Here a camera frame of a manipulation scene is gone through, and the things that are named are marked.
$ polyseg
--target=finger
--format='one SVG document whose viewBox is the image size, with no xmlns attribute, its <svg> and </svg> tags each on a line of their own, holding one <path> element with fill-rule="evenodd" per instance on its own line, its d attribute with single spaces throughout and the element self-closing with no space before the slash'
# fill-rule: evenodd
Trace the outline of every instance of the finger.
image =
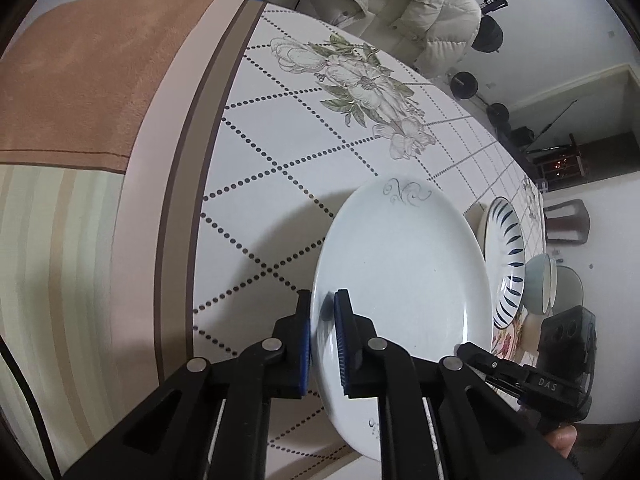
<svg viewBox="0 0 640 480">
<path fill-rule="evenodd" d="M 545 440 L 563 457 L 567 458 L 575 444 L 578 432 L 573 426 L 558 428 L 545 436 Z"/>
</svg>

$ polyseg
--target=striped fabric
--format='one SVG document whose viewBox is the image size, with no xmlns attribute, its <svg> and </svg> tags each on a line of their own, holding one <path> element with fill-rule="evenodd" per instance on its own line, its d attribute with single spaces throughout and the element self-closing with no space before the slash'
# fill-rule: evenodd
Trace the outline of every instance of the striped fabric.
<svg viewBox="0 0 640 480">
<path fill-rule="evenodd" d="M 105 171 L 0 166 L 0 330 L 63 465 L 103 436 L 119 412 L 107 306 L 122 180 Z M 4 363 L 0 385 L 22 448 L 43 464 L 33 419 Z"/>
</svg>

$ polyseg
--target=blue and white plate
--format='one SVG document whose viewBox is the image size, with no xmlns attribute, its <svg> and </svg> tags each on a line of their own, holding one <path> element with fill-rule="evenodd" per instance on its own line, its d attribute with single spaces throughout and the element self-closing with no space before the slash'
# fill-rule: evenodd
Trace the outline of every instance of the blue and white plate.
<svg viewBox="0 0 640 480">
<path fill-rule="evenodd" d="M 507 328 L 518 311 L 524 289 L 524 240 L 513 205 L 498 197 L 478 229 L 494 305 L 494 326 Z"/>
</svg>

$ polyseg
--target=white puffer jacket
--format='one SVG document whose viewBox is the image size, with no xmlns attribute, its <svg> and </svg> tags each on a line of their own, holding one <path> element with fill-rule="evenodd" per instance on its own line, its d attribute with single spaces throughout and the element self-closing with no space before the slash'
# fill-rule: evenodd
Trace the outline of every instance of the white puffer jacket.
<svg viewBox="0 0 640 480">
<path fill-rule="evenodd" d="M 427 78 L 460 60 L 481 18 L 475 0 L 301 0 L 296 9 L 368 41 Z"/>
</svg>

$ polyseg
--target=chair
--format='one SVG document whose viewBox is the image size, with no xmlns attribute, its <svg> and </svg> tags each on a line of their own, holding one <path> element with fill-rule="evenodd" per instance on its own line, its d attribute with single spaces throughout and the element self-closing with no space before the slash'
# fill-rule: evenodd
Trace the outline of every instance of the chair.
<svg viewBox="0 0 640 480">
<path fill-rule="evenodd" d="M 589 238 L 591 221 L 582 200 L 568 200 L 545 207 L 544 212 L 547 242 L 565 245 L 586 243 Z"/>
<path fill-rule="evenodd" d="M 584 289 L 578 273 L 571 267 L 562 265 L 558 265 L 557 273 L 558 285 L 553 306 L 554 316 L 576 305 L 582 305 L 584 301 Z"/>
</svg>

